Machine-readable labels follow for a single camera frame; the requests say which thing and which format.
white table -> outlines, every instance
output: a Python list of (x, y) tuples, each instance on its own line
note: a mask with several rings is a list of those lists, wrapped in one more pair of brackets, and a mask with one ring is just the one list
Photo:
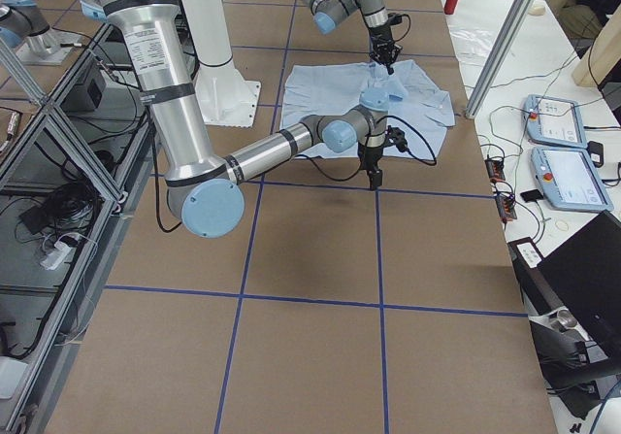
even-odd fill
[[(455, 14), (447, 16), (449, 28), (465, 31), (479, 31), (479, 37), (489, 35), (494, 39), (507, 16), (512, 0), (459, 0)], [(460, 43), (453, 39), (456, 52), (459, 56)], [(507, 56), (494, 85), (509, 83), (511, 80), (522, 77), (547, 75), (564, 63), (575, 57), (573, 47), (563, 33), (554, 16), (546, 9), (540, 17), (527, 16), (519, 34), (517, 35), (510, 53)], [(473, 90), (482, 66), (473, 64), (475, 60), (460, 60), (460, 71), (467, 92)], [(524, 149), (520, 157), (510, 157), (505, 161), (505, 174), (516, 193), (536, 188), (534, 173), (530, 163), (530, 149), (535, 145), (528, 141), (528, 136), (522, 139), (524, 124), (522, 113), (512, 109), (501, 109), (502, 106), (522, 108), (523, 102), (529, 94), (545, 94), (552, 97), (566, 98), (580, 104), (591, 102), (602, 97), (595, 88), (579, 87), (574, 84), (572, 70), (578, 63), (575, 58), (562, 70), (545, 78), (530, 78), (514, 82), (506, 86), (490, 89), (483, 106), (475, 118), (477, 133), (482, 135), (481, 143), (491, 143), (504, 148), (507, 154), (514, 154), (516, 146), (495, 138), (490, 129), (490, 115), (494, 125), (494, 132), (503, 137), (520, 142)], [(605, 127), (616, 125), (616, 119), (604, 100), (599, 100), (580, 108), (586, 126)], [(621, 160), (621, 131), (587, 131), (588, 140), (604, 144), (605, 165), (599, 169), (603, 179), (616, 178), (617, 163)], [(498, 155), (499, 151), (491, 149), (490, 155)], [(621, 185), (610, 188), (608, 194), (614, 204), (613, 213), (621, 217)], [(545, 233), (538, 242), (543, 254), (549, 254), (565, 242), (579, 228), (586, 224), (595, 215), (590, 213), (564, 212), (551, 208), (547, 201), (539, 201), (543, 216), (547, 218)], [(539, 211), (529, 203), (529, 207), (539, 217)], [(533, 237), (537, 231), (535, 219), (522, 207), (516, 207), (518, 219), (507, 224), (507, 241), (523, 237)], [(559, 433), (566, 434), (574, 423), (582, 422), (580, 432), (588, 433), (598, 408), (591, 411), (586, 421), (573, 417), (563, 402), (557, 397), (550, 398)], [(606, 404), (604, 413), (598, 422), (597, 434), (617, 434), (621, 430), (621, 399), (613, 399)]]

blue tape grid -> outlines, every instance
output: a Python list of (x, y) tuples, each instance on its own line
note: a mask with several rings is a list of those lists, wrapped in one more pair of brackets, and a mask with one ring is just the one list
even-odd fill
[[(195, 290), (191, 288), (163, 288), (158, 286), (141, 285), (119, 285), (107, 284), (106, 290), (117, 291), (137, 291), (144, 293), (169, 293), (174, 295), (210, 296), (214, 298), (235, 298), (256, 301), (276, 301), (282, 303), (301, 303), (308, 305), (326, 306), (346, 306), (353, 308), (379, 309), (379, 303), (367, 303), (363, 301), (344, 301), (344, 300), (325, 300), (320, 298), (303, 298), (298, 296), (275, 296), (259, 295), (256, 293), (231, 293), (226, 291)], [(471, 315), (471, 316), (490, 316), (490, 317), (528, 317), (526, 313), (515, 313), (511, 311), (487, 311), (487, 310), (467, 310), (460, 308), (440, 308), (436, 306), (415, 306), (415, 305), (396, 305), (391, 303), (383, 304), (384, 310), (396, 311), (416, 311), (420, 313), (441, 313), (445, 315)]]
[[(54, 23), (54, 25), (58, 24), (67, 12), (70, 12), (74, 5), (74, 2), (69, 9), (64, 10), (63, 14), (60, 18)], [(231, 4), (243, 4), (243, 5), (270, 5), (270, 6), (281, 6), (281, 4), (267, 4), (267, 3), (246, 3), (246, 2), (228, 2)], [(284, 79), (284, 70), (287, 62), (287, 55), (290, 51), (308, 51), (308, 52), (326, 52), (327, 50), (309, 50), (309, 49), (292, 49), (289, 47), (291, 40), (291, 33), (293, 27), (293, 21), (295, 18), (296, 12), (296, 4), (293, 6), (287, 5), (286, 7), (292, 7), (291, 19), (289, 22), (289, 31), (287, 35), (287, 44), (284, 49), (281, 48), (261, 48), (261, 47), (252, 47), (252, 46), (233, 46), (234, 49), (270, 49), (270, 50), (284, 50), (284, 57), (282, 63), (282, 69), (280, 71), (280, 77), (278, 82), (278, 92), (277, 92), (277, 103), (275, 105), (261, 105), (264, 107), (273, 107), (274, 112), (272, 116), (272, 124), (270, 132), (274, 132), (274, 128), (276, 125), (277, 112), (280, 105), (278, 104), (280, 95), (282, 93), (283, 87), (283, 79)], [(418, 13), (430, 13), (430, 14), (441, 14), (441, 11), (421, 11), (421, 10), (403, 10), (404, 12), (418, 12)], [(367, 52), (352, 52), (349, 50), (329, 50), (329, 52), (336, 53), (361, 53), (367, 54)], [(434, 56), (434, 57), (447, 57), (452, 58), (447, 55), (429, 55), (429, 54), (404, 54), (408, 56)], [(376, 192), (376, 247), (377, 247), (377, 276), (378, 276), (378, 303), (362, 303), (362, 302), (351, 302), (351, 301), (339, 301), (339, 300), (313, 300), (309, 298), (296, 298), (296, 297), (282, 297), (282, 296), (269, 296), (269, 295), (256, 295), (256, 294), (246, 294), (245, 293), (245, 284), (247, 281), (248, 270), (250, 259), (252, 256), (252, 250), (254, 246), (254, 239), (256, 234), (256, 227), (259, 217), (259, 211), (261, 207), (261, 199), (263, 194), (263, 188), (267, 184), (271, 185), (287, 185), (287, 186), (304, 186), (304, 187), (316, 187), (316, 188), (326, 188), (326, 189), (348, 189), (348, 190), (367, 190), (366, 188), (360, 187), (351, 187), (351, 186), (330, 186), (330, 185), (305, 185), (305, 184), (288, 184), (288, 183), (277, 183), (277, 182), (266, 182), (265, 176), (262, 176), (260, 181), (252, 182), (254, 184), (259, 184), (259, 192), (257, 196), (257, 202), (254, 211), (254, 218), (252, 222), (252, 227), (250, 231), (250, 237), (248, 240), (248, 249), (245, 258), (245, 268), (244, 275), (242, 279), (242, 284), (240, 286), (239, 293), (226, 293), (226, 292), (215, 292), (215, 291), (204, 291), (204, 290), (190, 290), (190, 289), (172, 289), (172, 288), (153, 288), (153, 287), (144, 287), (144, 286), (132, 286), (132, 285), (114, 285), (109, 284), (106, 285), (106, 289), (109, 290), (126, 290), (126, 291), (142, 291), (142, 292), (159, 292), (159, 293), (175, 293), (175, 294), (187, 294), (187, 295), (204, 295), (204, 296), (212, 296), (212, 297), (225, 297), (237, 299), (237, 309), (235, 314), (235, 320), (233, 324), (233, 330), (231, 335), (231, 340), (229, 344), (229, 351), (226, 360), (226, 368), (224, 373), (224, 378), (222, 381), (222, 387), (220, 390), (220, 398), (218, 403), (218, 410), (216, 416), (216, 422), (214, 427), (214, 434), (218, 434), (220, 430), (220, 425), (222, 422), (222, 415), (224, 411), (224, 404), (226, 399), (226, 390), (228, 387), (228, 381), (231, 371), (231, 366), (233, 362), (233, 356), (235, 351), (235, 345), (237, 341), (237, 333), (240, 323), (240, 318), (243, 310), (244, 300), (263, 300), (263, 301), (279, 301), (279, 302), (293, 302), (293, 303), (306, 303), (306, 304), (320, 304), (320, 305), (331, 305), (331, 306), (348, 306), (348, 307), (362, 307), (362, 308), (371, 308), (378, 309), (379, 313), (379, 328), (380, 328), (380, 341), (381, 341), (381, 376), (382, 376), (382, 392), (383, 392), (383, 412), (384, 412), (384, 434), (390, 433), (390, 417), (389, 417), (389, 403), (388, 403), (388, 367), (387, 367), (387, 357), (386, 357), (386, 330), (385, 330), (385, 310), (402, 310), (402, 311), (415, 311), (415, 312), (431, 312), (431, 313), (450, 313), (450, 314), (467, 314), (467, 315), (479, 315), (479, 316), (495, 316), (495, 317), (526, 317), (525, 314), (520, 313), (509, 313), (509, 312), (492, 312), (492, 311), (482, 311), (482, 310), (461, 310), (461, 309), (446, 309), (446, 308), (434, 308), (434, 307), (419, 307), (419, 306), (406, 306), (406, 305), (393, 305), (384, 303), (384, 295), (383, 295), (383, 271), (382, 271), (382, 250), (381, 250), (381, 216), (380, 216), (380, 208), (379, 208), (379, 196), (381, 192), (392, 192), (392, 193), (404, 193), (404, 194), (424, 194), (424, 195), (436, 195), (436, 196), (456, 196), (456, 197), (472, 197), (472, 198), (483, 198), (483, 199), (491, 199), (491, 195), (473, 195), (467, 193), (439, 193), (439, 192), (428, 192), (428, 191), (414, 191), (414, 190), (400, 190), (400, 189), (381, 189)]]

person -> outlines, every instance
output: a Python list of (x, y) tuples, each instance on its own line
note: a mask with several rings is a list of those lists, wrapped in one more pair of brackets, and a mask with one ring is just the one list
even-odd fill
[(570, 39), (595, 39), (621, 0), (546, 0)]

blue joint cap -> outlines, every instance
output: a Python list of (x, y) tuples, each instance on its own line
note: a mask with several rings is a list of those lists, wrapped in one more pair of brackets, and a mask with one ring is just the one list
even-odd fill
[(217, 238), (233, 230), (244, 214), (244, 196), (229, 180), (211, 179), (194, 187), (181, 209), (183, 225), (205, 238)]
[(80, 0), (80, 3), (82, 4), (82, 13), (85, 17), (89, 17), (97, 21), (106, 21), (104, 9), (89, 4), (88, 2), (84, 2), (83, 0)]
[(389, 103), (388, 92), (379, 87), (368, 87), (360, 94), (360, 104), (372, 111), (388, 112)]
[(314, 14), (313, 19), (314, 24), (317, 25), (317, 28), (319, 28), (321, 34), (328, 34), (337, 27), (337, 24), (334, 22), (334, 20), (331, 19), (329, 15), (324, 14), (323, 12), (317, 12), (316, 14)]
[(16, 48), (19, 44), (21, 44), (21, 38), (7, 28), (0, 28), (0, 38), (2, 38), (11, 49)]
[(334, 120), (323, 129), (321, 139), (329, 150), (340, 153), (355, 145), (358, 141), (358, 135), (356, 135), (353, 126), (346, 121)]
[(2, 0), (2, 3), (9, 7), (36, 7), (34, 0)]

white column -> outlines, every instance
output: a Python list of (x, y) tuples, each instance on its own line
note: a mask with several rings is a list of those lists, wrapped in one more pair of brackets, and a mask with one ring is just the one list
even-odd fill
[(245, 81), (235, 68), (222, 1), (182, 2), (202, 62), (194, 85), (205, 123), (251, 126), (261, 83)]

